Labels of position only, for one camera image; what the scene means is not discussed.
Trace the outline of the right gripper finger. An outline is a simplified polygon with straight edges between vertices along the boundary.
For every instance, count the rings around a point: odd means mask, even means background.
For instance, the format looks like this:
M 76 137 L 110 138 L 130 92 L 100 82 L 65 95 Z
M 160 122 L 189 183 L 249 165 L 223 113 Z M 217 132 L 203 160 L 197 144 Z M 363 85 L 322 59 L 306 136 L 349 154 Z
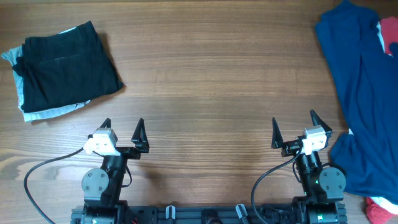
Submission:
M 284 143 L 281 131 L 279 129 L 279 125 L 277 124 L 276 119 L 272 118 L 272 143 L 271 147 L 273 149 L 282 148 Z
M 333 130 L 327 125 L 314 110 L 310 110 L 310 116 L 314 126 L 320 125 L 328 138 L 332 136 Z

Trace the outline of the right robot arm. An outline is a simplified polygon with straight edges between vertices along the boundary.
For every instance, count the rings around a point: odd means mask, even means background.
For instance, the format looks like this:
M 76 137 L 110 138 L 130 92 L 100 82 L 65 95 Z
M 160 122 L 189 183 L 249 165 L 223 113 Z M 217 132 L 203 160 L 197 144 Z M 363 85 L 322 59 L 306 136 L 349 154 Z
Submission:
M 274 205 L 271 215 L 279 223 L 344 224 L 348 222 L 342 204 L 346 172 L 338 165 L 321 162 L 318 152 L 328 146 L 333 131 L 314 110 L 310 116 L 313 126 L 292 141 L 283 140 L 276 119 L 272 119 L 271 146 L 281 149 L 282 157 L 294 157 L 295 175 L 304 196 L 294 197 L 287 205 Z

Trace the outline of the blue t-shirt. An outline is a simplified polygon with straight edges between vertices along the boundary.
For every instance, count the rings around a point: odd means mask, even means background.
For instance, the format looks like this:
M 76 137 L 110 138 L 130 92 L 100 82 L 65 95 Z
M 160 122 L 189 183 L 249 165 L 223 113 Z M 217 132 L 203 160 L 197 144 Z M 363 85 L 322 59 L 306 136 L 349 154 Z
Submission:
M 346 192 L 397 203 L 397 56 L 379 41 L 378 14 L 342 1 L 315 31 L 350 132 L 330 156 L 347 173 Z

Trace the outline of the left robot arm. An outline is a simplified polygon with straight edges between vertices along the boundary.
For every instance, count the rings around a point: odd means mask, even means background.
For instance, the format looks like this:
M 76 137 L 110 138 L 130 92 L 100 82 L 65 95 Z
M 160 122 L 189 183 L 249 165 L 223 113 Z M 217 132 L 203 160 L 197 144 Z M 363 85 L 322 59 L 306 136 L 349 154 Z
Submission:
M 71 223 L 74 224 L 117 224 L 137 223 L 138 219 L 125 200 L 120 200 L 124 175 L 131 172 L 127 168 L 130 159 L 139 160 L 142 153 L 148 153 L 144 120 L 141 118 L 131 138 L 133 147 L 117 147 L 118 137 L 111 128 L 108 118 L 88 136 L 83 150 L 97 153 L 103 158 L 101 167 L 89 170 L 82 178 L 84 205 L 72 210 Z

